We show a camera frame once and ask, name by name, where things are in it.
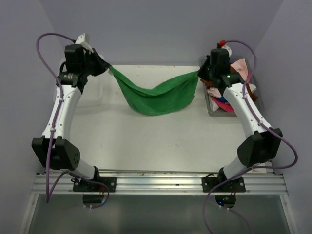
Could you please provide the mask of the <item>green towel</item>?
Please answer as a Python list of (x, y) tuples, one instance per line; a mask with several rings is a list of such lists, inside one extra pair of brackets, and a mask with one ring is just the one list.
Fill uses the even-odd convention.
[(134, 84), (122, 72), (111, 66), (109, 72), (116, 79), (128, 105), (146, 116), (160, 116), (180, 111), (189, 106), (199, 81), (197, 72), (173, 77), (152, 89)]

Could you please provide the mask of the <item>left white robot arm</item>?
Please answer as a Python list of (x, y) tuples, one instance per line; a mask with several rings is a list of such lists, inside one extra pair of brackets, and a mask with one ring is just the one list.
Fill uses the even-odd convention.
[(64, 53), (54, 107), (41, 137), (32, 140), (32, 149), (46, 170), (69, 171), (85, 178), (84, 186), (94, 192), (101, 187), (101, 179), (96, 176), (96, 167), (83, 161), (79, 149), (70, 142), (70, 129), (88, 77), (103, 74), (110, 64), (87, 43), (67, 45)]

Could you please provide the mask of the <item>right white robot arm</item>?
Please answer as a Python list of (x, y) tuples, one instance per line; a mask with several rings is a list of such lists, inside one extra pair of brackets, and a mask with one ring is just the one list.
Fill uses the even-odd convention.
[(229, 191), (234, 179), (243, 171), (276, 157), (280, 146), (280, 129), (273, 129), (260, 114), (237, 71), (231, 71), (230, 55), (226, 49), (212, 49), (206, 61), (200, 67), (198, 76), (213, 83), (233, 108), (245, 133), (246, 139), (237, 149), (237, 157), (221, 168), (217, 179), (218, 188)]

